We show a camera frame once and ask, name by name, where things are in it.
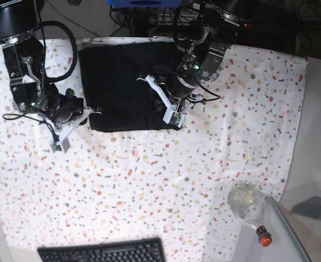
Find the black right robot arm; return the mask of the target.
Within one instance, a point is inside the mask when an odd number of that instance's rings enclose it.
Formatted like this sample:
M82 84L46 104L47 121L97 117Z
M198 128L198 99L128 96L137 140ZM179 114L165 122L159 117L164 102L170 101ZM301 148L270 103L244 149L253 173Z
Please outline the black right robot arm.
M37 114L57 128L77 121L84 114L83 99L68 88L59 93L56 83L67 79L78 60L76 40L71 30L58 21L42 21L43 1L0 1L0 41L15 108L22 116ZM48 77L45 70L46 42L34 33L45 27L62 29L71 44L70 68L62 76Z

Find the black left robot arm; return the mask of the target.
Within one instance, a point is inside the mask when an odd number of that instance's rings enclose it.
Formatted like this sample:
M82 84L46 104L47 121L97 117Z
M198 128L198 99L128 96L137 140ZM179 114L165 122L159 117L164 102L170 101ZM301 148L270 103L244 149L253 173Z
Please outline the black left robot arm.
M185 103L205 104L207 99L194 94L197 88L206 91L205 82L220 73L226 51L242 26L253 20L258 1L197 1L199 9L189 26L179 26L180 13L174 10L173 40L181 55L176 66L156 65L153 68L152 89L167 110L176 115L184 111Z

